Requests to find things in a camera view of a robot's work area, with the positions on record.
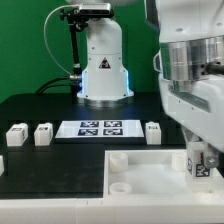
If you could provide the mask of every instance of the black table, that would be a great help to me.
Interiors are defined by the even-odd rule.
[[[53,124],[54,135],[64,120],[140,120],[159,122],[162,145],[95,141],[35,147],[33,133],[40,123]],[[13,124],[27,123],[29,138],[20,147],[7,147],[5,133]],[[5,173],[0,199],[102,197],[105,150],[184,148],[180,125],[165,115],[159,93],[137,93],[132,104],[93,108],[73,104],[70,94],[22,94],[0,104],[0,152]]]

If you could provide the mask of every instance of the robot camera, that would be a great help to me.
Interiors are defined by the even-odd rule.
[[[81,4],[79,6],[79,13],[82,16],[87,16],[90,18],[112,17],[114,15],[113,9],[109,3]]]

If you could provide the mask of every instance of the black cable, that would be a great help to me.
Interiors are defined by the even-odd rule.
[[[58,84],[58,85],[46,86],[38,94],[42,94],[45,90],[47,90],[49,88],[62,87],[62,86],[71,86],[71,84]]]
[[[69,76],[62,76],[62,77],[59,77],[59,78],[56,78],[56,79],[52,79],[48,82],[46,82],[45,84],[43,84],[36,92],[35,94],[39,94],[42,89],[44,89],[45,87],[49,86],[50,84],[54,83],[54,82],[59,82],[59,81],[62,81],[62,80],[68,80],[70,79]]]

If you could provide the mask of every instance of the small white cube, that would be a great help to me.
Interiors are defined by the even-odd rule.
[[[6,133],[7,146],[22,146],[28,137],[28,125],[14,124]]]
[[[161,145],[161,129],[159,123],[149,122],[145,125],[147,145]]]
[[[34,132],[35,146],[50,145],[53,137],[53,126],[51,123],[39,124]]]
[[[3,156],[0,156],[0,176],[4,173],[4,162],[3,162]]]

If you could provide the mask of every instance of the white platform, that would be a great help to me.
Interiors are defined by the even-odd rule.
[[[109,170],[109,157],[114,152],[105,155],[103,198],[0,200],[0,223],[224,223],[224,181],[218,171],[212,191],[192,192],[184,172],[171,168],[171,157],[177,150],[121,151],[129,161],[127,171],[122,173]],[[132,193],[110,194],[109,186],[116,182],[129,184]]]

